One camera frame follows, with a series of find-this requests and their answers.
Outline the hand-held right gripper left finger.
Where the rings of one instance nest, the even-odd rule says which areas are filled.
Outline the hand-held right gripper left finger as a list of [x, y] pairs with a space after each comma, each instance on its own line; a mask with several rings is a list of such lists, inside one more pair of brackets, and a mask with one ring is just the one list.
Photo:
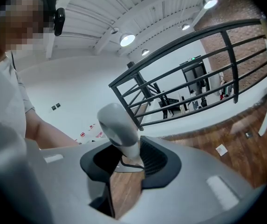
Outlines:
[[105, 193], [80, 166], [84, 147], [40, 150], [0, 124], [0, 224], [114, 224], [91, 206]]

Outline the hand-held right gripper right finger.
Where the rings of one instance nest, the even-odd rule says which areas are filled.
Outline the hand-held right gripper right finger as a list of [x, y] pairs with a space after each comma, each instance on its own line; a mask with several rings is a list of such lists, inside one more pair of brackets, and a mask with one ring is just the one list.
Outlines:
[[127, 224], [235, 224], [264, 190], [209, 153], [167, 140], [140, 140], [145, 178]]

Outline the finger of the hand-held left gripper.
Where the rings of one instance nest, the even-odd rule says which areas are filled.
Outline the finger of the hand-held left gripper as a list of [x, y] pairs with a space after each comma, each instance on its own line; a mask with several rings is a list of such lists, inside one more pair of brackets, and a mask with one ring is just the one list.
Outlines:
[[144, 168], [141, 166], [135, 166], [135, 165], [123, 165], [118, 164], [114, 172], [116, 173], [138, 173], [143, 172]]

